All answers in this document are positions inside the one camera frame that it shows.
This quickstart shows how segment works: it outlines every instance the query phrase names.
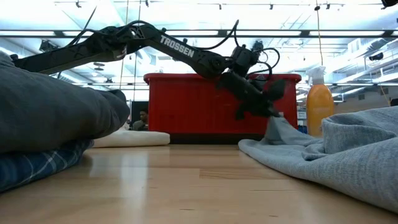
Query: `cable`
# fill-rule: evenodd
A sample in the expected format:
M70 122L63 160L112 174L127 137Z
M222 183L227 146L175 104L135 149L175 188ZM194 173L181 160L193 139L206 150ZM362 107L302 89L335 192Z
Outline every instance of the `cable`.
M82 35L85 32L92 32L94 34L105 35L105 36L108 36L108 37L112 36L111 34L105 34L105 33L102 33L101 31L98 31L98 30L84 29L67 46L71 46L71 45L75 44L78 40L80 40L80 38L82 37Z
M140 21L140 18L141 18L141 0L139 0L138 21ZM134 24L134 21L130 22L129 25L128 25L128 28L130 26L132 26L133 24ZM134 61L134 87L133 87L133 92L132 92L132 100L133 100L133 102L136 100L136 82L137 82L137 53L136 53L136 59Z
M272 76L272 67L267 62L257 62L257 63L263 63L264 65L266 65L268 67L268 69L267 69L267 71L269 71L268 76L265 79L253 78L251 80L254 80L254 81L268 81L268 80L270 80L271 76Z
M279 60L280 60L280 53L279 53L279 51L277 50L277 49L275 49L275 48L273 48L273 47L268 47L268 48L265 48L265 49L262 49L262 50L257 50L257 51L255 51L255 52L260 52L260 51L265 51L265 50L273 50L277 55L278 55L278 59L277 59L277 61L276 61L276 63L273 65L273 66L269 66L269 64L268 63L266 63L266 62L258 62L258 63L263 63L264 65L267 65L267 67L268 67L268 69L265 69L265 70L258 70L258 71L255 71L255 72L251 72L251 73L248 73L247 75L246 75L246 77L248 76L248 75L252 75L252 74L255 74L255 73L260 73L260 72L266 72L266 71L270 71L270 73L272 73L272 69L273 68L275 68L275 66L279 63Z
M238 43L238 39L236 38L236 29L234 30L234 40L235 40L235 44L237 47L240 47L239 43Z
M98 5L95 6L93 12L91 13L90 17L88 18L88 20L87 20L87 22L86 22L86 25L84 26L83 30L86 30L86 29L87 29L88 24L90 23L91 19L92 19L93 16L94 16L95 11L97 10L97 6L98 6ZM70 42L67 46L72 45L72 44L74 44L74 43L77 44L77 43L79 42L80 38L82 37L82 35L83 35L84 33L81 34L81 32L80 32L80 33L72 40L72 42ZM61 71L61 72L58 72L57 79L60 79L61 73L62 73L62 71Z
M125 24L127 24L127 21L129 20L129 2L130 1L127 1L127 9L126 9L126 21L124 22ZM120 90L122 90L122 77L123 77L123 70L124 70L124 59L122 59L122 65L121 65L121 71L120 71L120 83L119 83L119 89ZM135 97L135 88L136 88L136 80L134 79L134 92L133 92L133 97L132 97L132 99L134 100L134 97Z
M221 46L221 44L223 44L224 42L226 42L226 40L228 40L232 36L233 33L235 33L235 44L239 46L238 40L236 39L236 28L237 28L238 24L239 24L239 20L237 20L235 22L235 25L232 28L231 32L229 32L229 34L222 41L220 41L218 44L216 44L216 45L214 45L212 47L197 47L197 49L199 49L199 50L213 50L213 49Z
M120 33L123 33L123 32L125 32L125 31L127 31L128 29L131 28L132 25L138 24L138 23L142 23L142 24L145 24L145 25L149 25L149 26L152 26L153 28L155 28L152 24L150 24L150 23L148 23L148 22L141 21L141 20L136 20L136 21L132 21L132 22L129 22L128 24L126 24L121 30L119 30L119 31L116 33L116 35L118 35L118 34L120 34Z
M268 62L269 57L268 57L267 53L265 53L265 52L262 52L262 53L264 53L267 57L267 59L264 62Z
M317 19L318 19L318 37L319 37L319 52L321 54L321 66L323 66L323 55L322 55L322 44L321 44L321 31L319 28L319 9L317 10Z
M381 92L383 93L383 96L385 97L385 99L387 100L387 104L388 106L391 106L391 102L388 100L386 93L384 92L383 86L380 86Z

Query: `bottle cap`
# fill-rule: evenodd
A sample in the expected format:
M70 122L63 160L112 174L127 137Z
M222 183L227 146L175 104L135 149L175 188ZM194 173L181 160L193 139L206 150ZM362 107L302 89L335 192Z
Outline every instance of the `bottle cap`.
M308 75L308 80L312 80L313 85L324 84L323 72L325 69L326 67L324 66L318 66L307 70L305 74Z

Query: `white cushion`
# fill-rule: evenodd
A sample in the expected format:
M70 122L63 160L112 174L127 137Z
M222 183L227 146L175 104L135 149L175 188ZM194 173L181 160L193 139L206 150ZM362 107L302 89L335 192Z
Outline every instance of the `white cushion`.
M153 131L119 130L95 139L93 147L162 146L170 143L170 135Z

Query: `wooden surface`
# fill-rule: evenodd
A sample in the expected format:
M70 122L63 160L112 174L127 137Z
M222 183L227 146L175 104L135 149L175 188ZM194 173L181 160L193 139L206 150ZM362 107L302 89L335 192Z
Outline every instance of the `wooden surface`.
M236 146L90 149L80 165L0 196L0 223L398 223L266 168Z

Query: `blue plaid fabric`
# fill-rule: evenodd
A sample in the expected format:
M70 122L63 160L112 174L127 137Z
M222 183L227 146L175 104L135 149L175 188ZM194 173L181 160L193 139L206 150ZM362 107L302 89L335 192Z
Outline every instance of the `blue plaid fabric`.
M0 154L0 192L48 177L75 165L93 143L92 140L70 141L50 151Z

